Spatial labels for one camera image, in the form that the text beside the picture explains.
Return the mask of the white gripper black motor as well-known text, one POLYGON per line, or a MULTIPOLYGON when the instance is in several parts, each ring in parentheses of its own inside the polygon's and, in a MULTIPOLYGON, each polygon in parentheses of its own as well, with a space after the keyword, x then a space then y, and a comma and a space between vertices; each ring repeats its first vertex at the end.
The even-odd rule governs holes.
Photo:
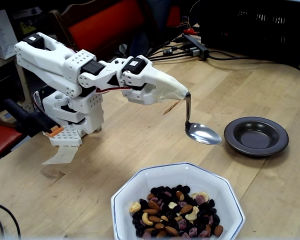
POLYGON ((122 95, 131 103, 152 105, 157 103, 157 84, 170 80, 170 76, 156 68, 143 56, 128 57, 116 72, 122 95))

